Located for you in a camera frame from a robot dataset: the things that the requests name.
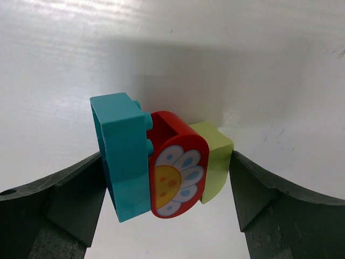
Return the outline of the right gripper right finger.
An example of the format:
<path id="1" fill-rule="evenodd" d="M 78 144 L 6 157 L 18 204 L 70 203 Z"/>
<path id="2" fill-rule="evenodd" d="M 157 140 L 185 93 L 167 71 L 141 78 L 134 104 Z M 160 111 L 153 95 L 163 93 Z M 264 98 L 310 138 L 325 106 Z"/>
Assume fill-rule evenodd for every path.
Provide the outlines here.
<path id="1" fill-rule="evenodd" d="M 344 258 L 344 200 L 296 185 L 237 151 L 229 170 L 250 258 Z"/>

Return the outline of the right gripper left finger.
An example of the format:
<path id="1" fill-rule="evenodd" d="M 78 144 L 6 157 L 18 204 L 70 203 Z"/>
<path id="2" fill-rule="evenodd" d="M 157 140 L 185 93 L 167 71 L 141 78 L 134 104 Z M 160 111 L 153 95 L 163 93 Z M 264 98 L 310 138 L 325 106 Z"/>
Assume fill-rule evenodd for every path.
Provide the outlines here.
<path id="1" fill-rule="evenodd" d="M 1 192 L 1 258 L 84 258 L 105 192 L 100 153 Z"/>

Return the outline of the lime lego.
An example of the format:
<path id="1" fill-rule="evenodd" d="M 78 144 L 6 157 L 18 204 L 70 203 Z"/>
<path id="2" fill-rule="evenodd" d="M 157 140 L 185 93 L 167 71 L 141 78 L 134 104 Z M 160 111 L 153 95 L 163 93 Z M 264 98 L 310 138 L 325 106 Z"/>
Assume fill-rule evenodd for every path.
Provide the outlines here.
<path id="1" fill-rule="evenodd" d="M 205 204 L 216 197 L 226 184 L 234 143 L 206 121 L 192 124 L 191 128 L 206 140 L 210 150 L 205 187 L 201 197 L 201 203 Z"/>

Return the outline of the blue long lego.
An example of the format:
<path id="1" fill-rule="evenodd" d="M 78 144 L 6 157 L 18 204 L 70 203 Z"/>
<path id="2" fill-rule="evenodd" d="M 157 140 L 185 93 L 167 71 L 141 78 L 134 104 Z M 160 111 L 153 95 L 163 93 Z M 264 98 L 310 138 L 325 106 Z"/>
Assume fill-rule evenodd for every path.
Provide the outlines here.
<path id="1" fill-rule="evenodd" d="M 120 222 L 150 211 L 150 113 L 126 93 L 90 98 L 106 183 Z"/>

